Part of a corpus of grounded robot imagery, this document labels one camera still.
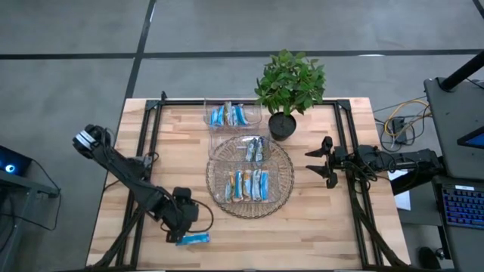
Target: potted plant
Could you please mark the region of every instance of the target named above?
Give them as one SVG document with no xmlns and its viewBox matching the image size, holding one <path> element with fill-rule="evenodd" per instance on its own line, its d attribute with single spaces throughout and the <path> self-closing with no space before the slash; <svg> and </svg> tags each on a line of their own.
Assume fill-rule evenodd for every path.
<svg viewBox="0 0 484 272">
<path fill-rule="evenodd" d="M 314 100 L 323 101 L 323 65 L 318 60 L 308 60 L 304 52 L 292 55 L 282 50 L 278 56 L 271 56 L 272 62 L 264 68 L 264 76 L 257 79 L 257 103 L 266 106 L 271 113 L 269 129 L 276 141 L 284 141 L 296 130 L 294 110 L 304 115 Z"/>
</svg>

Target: yellow cable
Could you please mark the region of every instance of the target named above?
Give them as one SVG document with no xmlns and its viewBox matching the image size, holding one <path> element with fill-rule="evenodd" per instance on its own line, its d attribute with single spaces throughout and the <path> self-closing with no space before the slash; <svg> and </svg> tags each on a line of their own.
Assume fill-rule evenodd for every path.
<svg viewBox="0 0 484 272">
<path fill-rule="evenodd" d="M 428 107 L 429 104 L 423 102 L 422 100 L 412 100 L 412 101 L 409 101 L 409 102 L 405 102 L 405 103 L 402 103 L 400 106 L 398 106 L 395 110 L 393 110 L 392 114 L 390 114 L 390 116 L 388 117 L 388 119 L 385 121 L 385 125 L 384 125 L 384 131 L 385 131 L 385 134 L 389 135 L 389 136 L 398 136 L 402 133 L 402 131 L 404 130 L 407 130 L 410 128 L 410 125 L 415 123 L 416 121 L 424 118 L 424 117 L 428 117 L 430 115 L 432 115 L 432 113 L 427 113 L 425 116 L 421 116 L 421 117 L 418 117 L 417 119 L 415 119 L 413 122 L 410 123 L 410 125 L 407 126 L 407 128 L 404 128 L 402 129 L 401 131 L 399 131 L 398 133 L 391 133 L 388 131 L 388 123 L 389 121 L 394 117 L 394 115 L 401 109 L 403 108 L 404 106 L 406 105 L 409 105 L 409 104 L 412 104 L 412 103 L 418 103 L 418 104 L 422 104 L 424 105 L 425 107 Z"/>
</svg>

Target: desk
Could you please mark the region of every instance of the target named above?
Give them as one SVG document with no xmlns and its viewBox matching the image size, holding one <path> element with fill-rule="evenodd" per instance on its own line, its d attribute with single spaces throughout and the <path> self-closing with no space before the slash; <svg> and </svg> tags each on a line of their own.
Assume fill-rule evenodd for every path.
<svg viewBox="0 0 484 272">
<path fill-rule="evenodd" d="M 378 145 L 370 100 L 350 100 L 360 143 Z M 124 156 L 135 155 L 145 101 L 126 101 L 116 142 L 116 148 Z M 276 213 L 255 220 L 234 218 L 224 213 L 207 191 L 205 170 L 209 132 L 203 114 L 202 106 L 163 107 L 157 135 L 160 159 L 154 164 L 151 182 L 170 192 L 175 186 L 189 187 L 193 198 L 208 204 L 215 214 L 215 223 L 209 231 L 212 241 L 175 247 L 164 242 L 166 234 L 160 230 L 160 223 L 146 217 L 138 269 L 361 268 L 345 175 L 338 172 L 340 182 L 336 188 L 328 190 L 321 177 L 305 168 L 308 164 L 324 163 L 324 159 L 304 156 L 305 152 L 320 148 L 324 136 L 331 136 L 334 146 L 340 144 L 332 108 L 316 106 L 304 116 L 294 114 L 296 132 L 281 143 L 294 165 L 293 192 Z M 263 113 L 265 122 L 269 117 L 268 112 Z M 346 118 L 343 118 L 343 124 L 345 134 L 349 135 Z M 114 176 L 108 175 L 107 184 L 115 180 Z M 99 260 L 119 234 L 127 195 L 128 190 L 122 184 L 116 184 L 104 193 L 87 264 Z M 370 195 L 378 230 L 395 253 L 409 263 L 390 184 L 385 180 L 372 183 Z M 199 220 L 192 228 L 203 229 L 209 220 L 208 211 L 200 207 Z M 368 234 L 365 240 L 371 255 Z"/>
</svg>

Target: green leaves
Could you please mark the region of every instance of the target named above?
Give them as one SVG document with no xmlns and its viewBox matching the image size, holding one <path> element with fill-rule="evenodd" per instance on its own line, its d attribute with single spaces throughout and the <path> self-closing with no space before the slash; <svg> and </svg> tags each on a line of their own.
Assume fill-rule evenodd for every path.
<svg viewBox="0 0 484 272">
<path fill-rule="evenodd" d="M 315 67 L 318 60 L 306 59 L 304 52 L 294 56 L 281 50 L 271 55 L 271 63 L 265 65 L 263 77 L 256 80 L 257 103 L 265 105 L 271 114 L 282 108 L 285 115 L 294 110 L 304 114 L 314 103 L 322 103 L 324 93 L 324 66 Z"/>
</svg>

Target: blue light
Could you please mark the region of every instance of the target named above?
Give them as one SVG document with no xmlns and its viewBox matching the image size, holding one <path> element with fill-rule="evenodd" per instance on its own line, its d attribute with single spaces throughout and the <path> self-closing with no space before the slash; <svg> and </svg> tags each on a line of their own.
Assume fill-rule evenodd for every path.
<svg viewBox="0 0 484 272">
<path fill-rule="evenodd" d="M 7 166 L 5 166 L 5 171 L 7 173 L 13 173 L 15 171 L 15 166 L 13 166 L 13 165 L 7 165 Z"/>
</svg>

